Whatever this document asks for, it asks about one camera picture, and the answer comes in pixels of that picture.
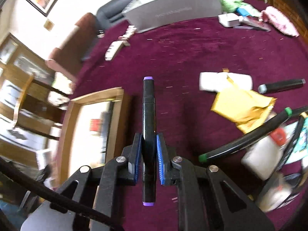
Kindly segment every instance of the white cardboard box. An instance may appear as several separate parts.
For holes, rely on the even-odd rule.
[[[219,0],[133,0],[123,15],[138,32],[195,18],[217,17],[221,14]]]

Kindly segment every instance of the wooden chair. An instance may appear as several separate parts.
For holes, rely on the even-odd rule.
[[[43,132],[39,132],[35,129],[28,128],[26,126],[21,125],[18,122],[18,116],[20,113],[21,109],[25,109],[33,114],[35,114],[38,117],[42,117],[44,119],[51,120],[53,122],[60,122],[61,116],[65,110],[62,110],[48,102],[40,101],[30,95],[27,94],[27,91],[31,84],[37,84],[39,86],[42,86],[44,88],[47,88],[49,91],[54,91],[58,94],[61,94],[65,97],[68,97],[67,94],[63,93],[62,91],[55,89],[51,87],[50,85],[47,85],[43,82],[40,82],[38,80],[34,79],[34,74],[30,75],[28,78],[26,84],[22,88],[22,91],[20,92],[20,96],[17,99],[15,108],[14,108],[14,115],[13,115],[13,126],[12,130],[14,130],[16,127],[20,127],[26,131],[30,131],[32,133],[35,133],[40,136],[47,137],[48,139],[53,139],[53,140],[59,140],[59,137],[51,136]]]

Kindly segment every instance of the black marker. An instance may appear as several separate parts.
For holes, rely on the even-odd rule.
[[[142,201],[153,206],[156,194],[156,115],[153,77],[143,79],[142,98]]]
[[[252,130],[251,132],[244,134],[239,139],[223,145],[217,149],[214,149],[206,154],[199,156],[199,161],[202,163],[208,162],[213,159],[226,157],[236,151],[246,148],[257,141],[261,140],[270,132],[278,128],[282,123],[287,121],[292,116],[292,110],[288,107],[282,112],[269,119],[267,122]]]
[[[285,90],[297,89],[303,87],[305,83],[305,79],[292,79],[287,81],[262,84],[258,87],[258,92],[260,94],[270,94]]]

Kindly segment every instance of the yellow padded envelope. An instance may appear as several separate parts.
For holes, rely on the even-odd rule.
[[[234,122],[239,130],[248,133],[262,125],[274,107],[276,99],[233,85],[217,93],[211,110]]]

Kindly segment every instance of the metal pivot bolt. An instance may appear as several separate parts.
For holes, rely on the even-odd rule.
[[[182,159],[182,157],[173,157],[173,159],[172,159],[174,162],[176,162],[176,163],[179,163],[179,162],[181,162],[183,159]]]
[[[117,162],[124,162],[126,160],[125,157],[117,157],[116,161]]]
[[[211,165],[211,166],[209,167],[209,169],[210,169],[211,172],[217,172],[217,171],[218,171],[218,167],[215,166],[215,165]]]
[[[88,166],[82,166],[80,169],[79,169],[79,171],[81,172],[81,173],[86,173],[86,172],[88,172],[90,170],[90,168],[88,167]]]

